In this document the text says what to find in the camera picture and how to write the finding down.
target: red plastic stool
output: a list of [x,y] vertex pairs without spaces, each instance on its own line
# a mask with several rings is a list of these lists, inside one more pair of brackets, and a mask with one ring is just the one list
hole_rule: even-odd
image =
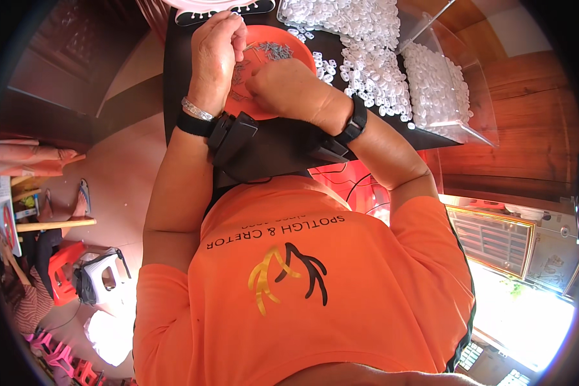
[[75,368],[75,373],[73,379],[81,384],[81,386],[94,386],[98,379],[98,374],[92,370],[92,363],[79,359],[77,367]]
[[75,369],[72,368],[72,355],[70,355],[70,346],[62,342],[58,343],[54,351],[45,358],[49,366],[62,367],[66,374],[72,378]]
[[83,242],[77,242],[61,249],[49,260],[49,278],[53,288],[53,301],[57,306],[63,306],[78,297],[72,282],[66,278],[62,266],[75,263],[85,252]]
[[41,332],[38,338],[30,341],[30,350],[37,355],[41,353],[43,356],[51,354],[51,334],[49,332]]

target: black table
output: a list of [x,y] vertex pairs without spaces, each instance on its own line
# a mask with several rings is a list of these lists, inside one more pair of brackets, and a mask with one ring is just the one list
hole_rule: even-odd
[[[181,100],[189,91],[191,81],[191,36],[201,24],[179,27],[174,22],[176,9],[170,11],[167,37],[165,42],[163,65],[163,110],[165,135],[167,143],[176,125],[177,115],[181,110]],[[265,24],[287,29],[285,24],[276,19],[276,8],[267,14],[244,15],[248,24]],[[311,51],[320,51],[323,58],[334,59],[343,63],[341,50],[344,46],[339,36],[331,33],[312,31],[315,38],[307,40]],[[347,87],[337,74],[332,85],[340,90]],[[377,114],[378,107],[371,110]],[[401,122],[400,115],[386,116],[383,119],[394,127],[416,150],[455,146],[459,143],[423,130],[409,130],[407,122]],[[273,175],[287,174],[312,167],[329,165],[331,162],[310,157],[308,154],[324,141],[326,134],[318,127],[307,122],[275,118],[259,121],[259,131],[252,141],[232,159],[226,170],[241,181],[250,181]],[[356,159],[353,153],[345,155],[350,160]],[[235,183],[220,171],[215,172],[215,186],[222,187]]]

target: flip-flop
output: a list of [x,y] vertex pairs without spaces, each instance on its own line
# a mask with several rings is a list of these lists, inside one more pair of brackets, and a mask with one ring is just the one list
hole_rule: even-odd
[[53,211],[53,205],[51,203],[51,190],[49,189],[45,190],[45,200],[49,203],[49,207]]
[[88,188],[88,183],[86,180],[81,179],[81,182],[79,182],[79,191],[84,194],[85,213],[88,214],[92,212],[92,205],[90,204],[90,189]]

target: hand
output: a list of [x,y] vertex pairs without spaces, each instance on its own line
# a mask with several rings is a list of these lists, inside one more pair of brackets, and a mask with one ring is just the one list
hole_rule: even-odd
[[2,256],[2,262],[5,266],[9,266],[11,259],[14,259],[11,247],[8,246],[6,239],[0,234],[0,256]]
[[330,135],[343,131],[354,109],[352,99],[317,79],[298,59],[264,64],[245,87],[264,110],[310,122]]
[[238,14],[214,14],[191,38],[193,75],[187,99],[214,116],[223,112],[236,62],[244,59],[247,26]]

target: pile of white plastic parts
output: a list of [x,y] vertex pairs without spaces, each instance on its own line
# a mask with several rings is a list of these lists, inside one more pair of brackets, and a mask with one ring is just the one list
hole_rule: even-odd
[[[285,0],[280,6],[285,24],[290,27],[304,27],[307,31],[316,28],[341,35],[344,61],[336,72],[348,83],[345,89],[348,97],[357,93],[365,106],[378,106],[380,115],[400,114],[401,121],[413,118],[419,127],[444,122],[447,115],[452,120],[457,114],[467,123],[473,115],[461,68],[448,58],[452,85],[450,76],[448,82],[443,75],[440,78],[444,80],[434,81],[446,62],[419,44],[412,43],[403,51],[407,76],[401,73],[393,53],[399,44],[401,26],[396,0]],[[313,56],[316,65],[322,61],[319,52]],[[319,78],[330,84],[332,79],[327,75],[330,73],[318,72]],[[408,127],[414,128],[414,124],[410,122]]]
[[473,116],[470,91],[463,81],[461,66],[450,59],[411,42],[401,52],[410,83],[414,122],[418,127],[449,122],[460,117],[467,123]]

